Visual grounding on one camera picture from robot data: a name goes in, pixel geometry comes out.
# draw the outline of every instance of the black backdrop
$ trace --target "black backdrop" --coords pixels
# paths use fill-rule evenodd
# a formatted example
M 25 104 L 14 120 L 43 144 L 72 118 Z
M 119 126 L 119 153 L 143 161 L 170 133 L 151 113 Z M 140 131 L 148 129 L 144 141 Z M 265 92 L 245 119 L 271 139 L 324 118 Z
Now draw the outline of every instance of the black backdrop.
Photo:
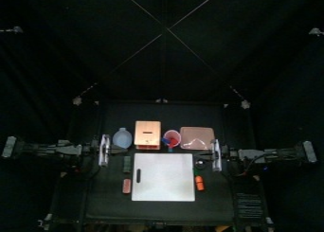
M 308 35 L 312 27 L 322 27 L 322 0 L 210 0 L 174 29 L 196 56 L 168 32 L 117 69 L 166 31 L 130 0 L 0 1 L 0 28 L 25 31 L 0 33 L 1 145 L 13 134 L 30 142 L 65 137 L 79 111 L 72 98 L 95 82 L 81 96 L 89 105 L 101 98 L 239 104 L 233 86 L 251 103 L 258 148 L 309 139 L 322 161 L 324 37 Z M 136 0 L 167 27 L 203 1 Z M 45 215 L 52 187 L 37 186 L 37 176 L 43 170 L 49 179 L 57 174 L 55 164 L 30 166 L 39 168 L 29 170 L 34 181 L 22 164 L 1 161 L 1 205 L 16 207 L 14 215 L 2 209 L 1 218 L 17 216 L 18 222 L 9 223 L 16 227 L 30 225 L 32 214 Z M 266 175 L 278 231 L 322 229 L 321 182 L 320 164 L 305 170 L 275 167 Z

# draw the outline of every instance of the small bottle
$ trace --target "small bottle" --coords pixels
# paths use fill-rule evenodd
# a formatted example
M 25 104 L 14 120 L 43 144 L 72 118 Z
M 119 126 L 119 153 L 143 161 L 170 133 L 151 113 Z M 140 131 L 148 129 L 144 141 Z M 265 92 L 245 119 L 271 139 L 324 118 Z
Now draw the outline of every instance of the small bottle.
M 202 177 L 199 175 L 195 177 L 195 182 L 196 182 L 196 190 L 205 190 Z

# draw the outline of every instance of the pink container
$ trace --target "pink container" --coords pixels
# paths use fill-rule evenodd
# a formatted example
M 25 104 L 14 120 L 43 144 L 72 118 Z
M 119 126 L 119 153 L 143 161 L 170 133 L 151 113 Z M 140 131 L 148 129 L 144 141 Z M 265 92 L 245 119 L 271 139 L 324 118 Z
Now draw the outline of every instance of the pink container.
M 178 146 L 178 144 L 180 142 L 180 135 L 179 135 L 178 131 L 175 131 L 175 130 L 166 131 L 163 138 L 166 138 L 168 140 L 175 139 L 176 143 L 174 144 L 174 147 Z

